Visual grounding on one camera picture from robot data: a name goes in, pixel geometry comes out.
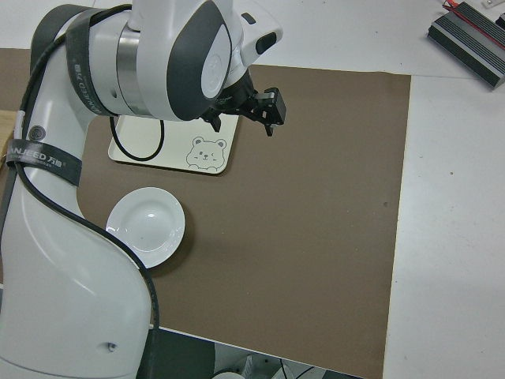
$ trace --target saucer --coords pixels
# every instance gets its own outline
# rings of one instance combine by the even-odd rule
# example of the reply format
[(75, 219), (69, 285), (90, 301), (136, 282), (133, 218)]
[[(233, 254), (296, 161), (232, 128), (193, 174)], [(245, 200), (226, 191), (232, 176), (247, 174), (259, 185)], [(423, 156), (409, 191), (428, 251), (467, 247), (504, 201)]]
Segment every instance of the saucer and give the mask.
[(107, 231), (151, 268), (168, 259), (185, 228), (182, 206), (164, 189), (145, 187), (124, 196), (112, 209)]

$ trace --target brown desk pad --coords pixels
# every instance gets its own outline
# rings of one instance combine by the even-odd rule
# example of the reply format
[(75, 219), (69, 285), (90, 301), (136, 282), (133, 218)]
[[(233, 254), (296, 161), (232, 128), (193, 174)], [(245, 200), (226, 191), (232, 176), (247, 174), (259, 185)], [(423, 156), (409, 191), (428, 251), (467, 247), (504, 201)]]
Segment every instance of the brown desk pad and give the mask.
[(241, 120), (228, 168), (212, 177), (109, 160), (98, 119), (81, 209), (105, 225), (145, 186), (181, 202), (185, 237), (151, 271), (163, 326), (382, 377), (410, 77), (266, 66), (252, 76), (286, 101), (273, 138)]

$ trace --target tabletop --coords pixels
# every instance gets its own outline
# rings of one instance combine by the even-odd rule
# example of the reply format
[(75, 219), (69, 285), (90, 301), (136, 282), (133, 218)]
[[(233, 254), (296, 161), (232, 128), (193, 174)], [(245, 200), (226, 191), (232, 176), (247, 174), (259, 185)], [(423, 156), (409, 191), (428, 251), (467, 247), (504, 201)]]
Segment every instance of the tabletop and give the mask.
[[(440, 0), (259, 2), (285, 30), (260, 63), (413, 75), (383, 377), (504, 377), (505, 88), (426, 39)], [(5, 0), (0, 47), (29, 47), (62, 3)], [(468, 3), (492, 20), (505, 12)]]

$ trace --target white robotic arm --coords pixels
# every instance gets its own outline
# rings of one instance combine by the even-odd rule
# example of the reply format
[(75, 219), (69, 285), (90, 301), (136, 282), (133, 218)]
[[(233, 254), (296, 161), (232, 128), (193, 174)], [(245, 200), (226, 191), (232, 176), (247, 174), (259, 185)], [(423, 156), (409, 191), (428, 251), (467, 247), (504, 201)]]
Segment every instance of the white robotic arm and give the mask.
[(155, 291), (131, 250), (80, 213), (88, 125), (129, 114), (201, 117), (219, 130), (219, 114), (231, 113), (271, 134), (286, 108), (277, 88), (254, 90), (247, 67), (282, 31), (246, 0), (70, 6), (39, 29), (54, 20), (60, 36), (36, 54), (8, 151), (0, 378), (133, 379), (151, 322), (158, 327)]

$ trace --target bear drawing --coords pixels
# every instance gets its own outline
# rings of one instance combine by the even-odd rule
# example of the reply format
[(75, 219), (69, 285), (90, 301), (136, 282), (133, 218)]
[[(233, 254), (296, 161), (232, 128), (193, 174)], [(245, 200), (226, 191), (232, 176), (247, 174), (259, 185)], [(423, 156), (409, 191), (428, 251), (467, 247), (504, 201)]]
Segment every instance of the bear drawing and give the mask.
[(205, 141), (202, 137), (193, 140), (193, 148), (186, 156), (189, 167), (198, 167), (207, 171), (217, 172), (224, 164), (225, 140), (216, 142)]

